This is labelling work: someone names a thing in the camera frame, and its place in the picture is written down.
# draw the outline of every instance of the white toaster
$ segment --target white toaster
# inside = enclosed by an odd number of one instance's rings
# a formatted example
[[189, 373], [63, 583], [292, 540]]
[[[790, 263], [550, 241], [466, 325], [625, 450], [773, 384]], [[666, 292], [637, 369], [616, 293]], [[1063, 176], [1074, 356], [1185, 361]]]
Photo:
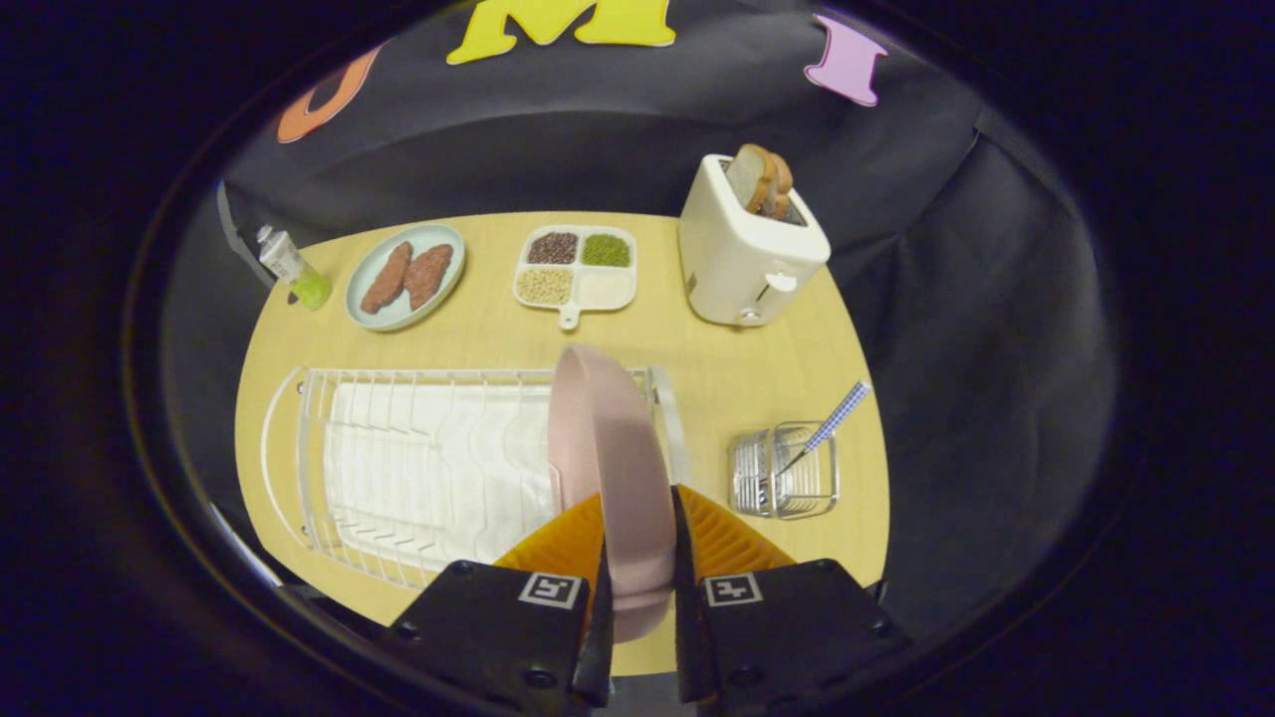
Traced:
[[797, 190], [784, 221], [750, 214], [725, 179], [731, 157], [700, 161], [677, 223], [691, 309], [718, 324], [774, 320], [833, 250]]

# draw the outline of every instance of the wooden table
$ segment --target wooden table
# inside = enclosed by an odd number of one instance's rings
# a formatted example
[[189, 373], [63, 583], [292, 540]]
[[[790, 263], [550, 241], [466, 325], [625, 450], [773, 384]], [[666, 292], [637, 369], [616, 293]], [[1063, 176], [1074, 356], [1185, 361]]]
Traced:
[[[421, 323], [375, 333], [346, 315], [349, 273], [377, 242], [404, 227], [362, 232], [303, 251], [333, 282], [317, 311], [288, 305], [275, 286], [258, 319], [240, 378], [235, 449], [240, 486], [261, 543], [292, 572], [333, 600], [390, 624], [418, 595], [354, 570], [303, 545], [275, 512], [263, 480], [292, 526], [302, 509], [295, 482], [295, 436], [274, 431], [261, 455], [261, 429], [275, 389], [298, 366], [333, 369], [552, 369], [564, 344], [593, 344], [625, 366], [664, 366], [673, 384], [692, 462], [686, 481], [727, 505], [727, 447], [738, 434], [785, 420], [822, 420], [857, 380], [870, 380], [840, 295], [826, 269], [766, 327], [733, 328], [701, 320], [682, 291], [677, 219], [593, 212], [530, 212], [437, 219], [460, 232], [467, 264], [453, 293]], [[511, 295], [514, 267], [528, 235], [542, 225], [602, 225], [638, 241], [638, 295], [615, 313], [585, 313], [564, 333], [557, 313], [528, 309]], [[284, 392], [272, 426], [297, 425], [300, 397]], [[841, 491], [827, 514], [806, 521], [746, 518], [797, 560], [834, 558], [861, 584], [881, 578], [890, 523], [885, 441], [873, 395], [836, 434]], [[673, 620], [616, 647], [612, 674], [676, 670]]]

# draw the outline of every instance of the yellow letter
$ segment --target yellow letter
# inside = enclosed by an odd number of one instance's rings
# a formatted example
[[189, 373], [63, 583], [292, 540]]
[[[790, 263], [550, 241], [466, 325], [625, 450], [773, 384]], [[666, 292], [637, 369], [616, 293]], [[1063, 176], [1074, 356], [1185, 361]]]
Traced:
[[668, 0], [482, 0], [474, 6], [460, 47], [448, 55], [448, 64], [509, 52], [518, 42], [505, 34], [509, 19], [537, 45], [548, 45], [590, 5], [593, 19], [575, 31], [580, 42], [660, 47], [677, 37], [664, 24]]

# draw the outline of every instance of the soybean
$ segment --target soybean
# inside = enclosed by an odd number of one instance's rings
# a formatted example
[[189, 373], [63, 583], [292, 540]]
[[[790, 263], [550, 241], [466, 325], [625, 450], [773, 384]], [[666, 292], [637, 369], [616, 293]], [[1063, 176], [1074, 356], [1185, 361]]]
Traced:
[[595, 233], [584, 240], [585, 264], [594, 267], [627, 267], [629, 242], [609, 233]]
[[571, 297], [571, 270], [528, 269], [518, 277], [518, 296], [529, 304], [561, 306]]

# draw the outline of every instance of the felt letter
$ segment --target felt letter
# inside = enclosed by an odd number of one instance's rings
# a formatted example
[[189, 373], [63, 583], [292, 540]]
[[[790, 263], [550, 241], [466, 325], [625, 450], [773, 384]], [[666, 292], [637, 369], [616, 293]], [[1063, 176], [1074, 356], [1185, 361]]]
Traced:
[[363, 80], [367, 79], [367, 71], [372, 69], [372, 60], [376, 59], [376, 54], [380, 52], [380, 47], [372, 50], [371, 52], [358, 57], [346, 68], [346, 73], [340, 75], [340, 85], [337, 88], [337, 93], [332, 96], [332, 100], [324, 102], [323, 107], [317, 110], [310, 108], [310, 100], [314, 98], [315, 91], [311, 89], [301, 96], [300, 100], [292, 103], [291, 107], [283, 111], [283, 116], [279, 117], [279, 144], [287, 144], [289, 142], [296, 142], [302, 137], [310, 134], [311, 131], [319, 129], [320, 125], [328, 120], [337, 116], [337, 112], [342, 111], [349, 101], [358, 94], [358, 91], [363, 87]]
[[889, 52], [831, 18], [815, 15], [815, 19], [827, 28], [827, 43], [824, 46], [824, 59], [817, 65], [806, 66], [806, 77], [864, 107], [875, 107], [877, 96], [872, 92], [872, 69], [877, 55]]
[[668, 0], [482, 0], [469, 17], [460, 47], [448, 55], [459, 65], [509, 52], [518, 42], [505, 34], [513, 19], [537, 45], [550, 45], [593, 6], [593, 18], [575, 31], [580, 42], [597, 45], [672, 45], [677, 37], [664, 24]]

